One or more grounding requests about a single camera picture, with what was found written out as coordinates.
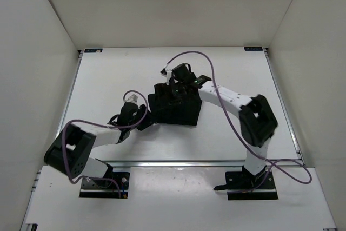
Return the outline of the black pleated skirt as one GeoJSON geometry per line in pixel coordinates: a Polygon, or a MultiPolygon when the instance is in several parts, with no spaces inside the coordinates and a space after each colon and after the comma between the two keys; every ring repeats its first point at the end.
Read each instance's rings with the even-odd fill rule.
{"type": "Polygon", "coordinates": [[[180,83],[155,84],[148,102],[157,123],[180,126],[196,126],[202,106],[197,89],[180,83]]]}

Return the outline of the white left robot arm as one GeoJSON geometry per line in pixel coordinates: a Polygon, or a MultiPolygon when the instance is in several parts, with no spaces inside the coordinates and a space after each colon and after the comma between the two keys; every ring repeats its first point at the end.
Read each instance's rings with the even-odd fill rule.
{"type": "Polygon", "coordinates": [[[61,131],[44,155],[44,162],[70,178],[83,177],[106,187],[114,184],[113,169],[108,163],[90,157],[93,148],[119,144],[134,129],[142,131],[156,123],[145,104],[125,102],[121,112],[111,117],[107,127],[94,126],[89,130],[69,124],[61,131]]]}

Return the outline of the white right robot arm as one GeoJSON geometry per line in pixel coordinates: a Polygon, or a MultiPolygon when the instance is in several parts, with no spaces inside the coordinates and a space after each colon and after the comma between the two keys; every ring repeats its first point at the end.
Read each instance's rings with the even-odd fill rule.
{"type": "Polygon", "coordinates": [[[166,95],[178,97],[192,90],[198,93],[201,101],[222,108],[235,135],[247,149],[242,181],[249,188],[260,184],[265,176],[268,146],[278,127],[268,100],[263,95],[242,95],[219,85],[214,69],[211,77],[197,77],[189,64],[181,63],[173,69],[164,67],[161,75],[166,82],[159,86],[165,89],[166,95]]]}

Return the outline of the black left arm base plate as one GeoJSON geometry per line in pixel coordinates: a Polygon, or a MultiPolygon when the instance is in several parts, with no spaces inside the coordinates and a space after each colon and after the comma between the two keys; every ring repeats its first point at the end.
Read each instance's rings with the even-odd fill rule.
{"type": "Polygon", "coordinates": [[[80,198],[88,199],[127,199],[129,196],[130,168],[113,168],[112,181],[82,180],[79,190],[80,198]]]}

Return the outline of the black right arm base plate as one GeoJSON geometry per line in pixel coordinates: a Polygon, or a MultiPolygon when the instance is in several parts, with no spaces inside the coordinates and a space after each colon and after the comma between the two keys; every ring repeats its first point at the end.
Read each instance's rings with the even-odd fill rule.
{"type": "Polygon", "coordinates": [[[226,192],[229,201],[278,200],[272,171],[263,169],[256,177],[241,171],[226,171],[225,184],[214,187],[216,192],[226,192]]]}

